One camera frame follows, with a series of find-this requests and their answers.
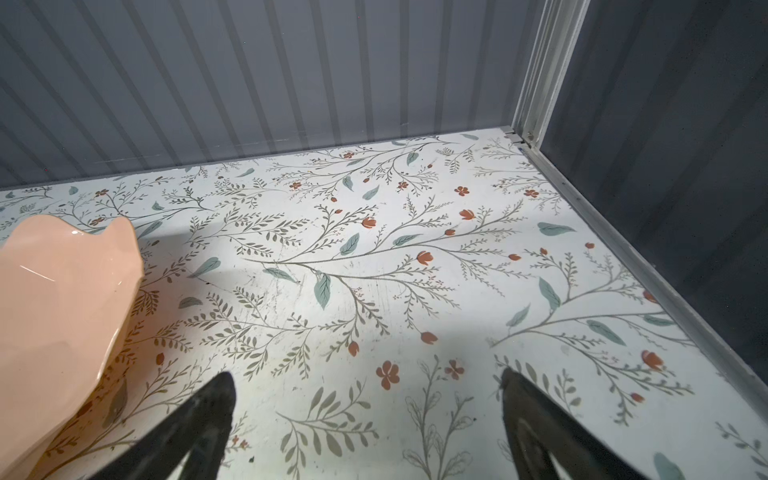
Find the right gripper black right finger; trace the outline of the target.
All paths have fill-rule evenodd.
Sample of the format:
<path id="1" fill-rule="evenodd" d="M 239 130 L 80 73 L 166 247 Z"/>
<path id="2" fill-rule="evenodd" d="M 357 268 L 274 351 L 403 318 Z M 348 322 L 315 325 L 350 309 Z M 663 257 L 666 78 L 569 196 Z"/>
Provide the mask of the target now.
<path id="1" fill-rule="evenodd" d="M 520 479 L 643 479 L 558 406 L 532 381 L 508 367 L 502 372 L 503 421 Z"/>

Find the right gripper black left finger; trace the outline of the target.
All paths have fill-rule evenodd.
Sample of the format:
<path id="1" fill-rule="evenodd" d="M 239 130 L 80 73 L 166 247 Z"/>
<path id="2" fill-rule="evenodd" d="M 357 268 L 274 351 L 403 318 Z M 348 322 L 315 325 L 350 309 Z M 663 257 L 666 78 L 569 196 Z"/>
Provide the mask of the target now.
<path id="1" fill-rule="evenodd" d="M 207 382 L 94 479 L 215 479 L 232 431 L 237 394 L 233 376 Z"/>

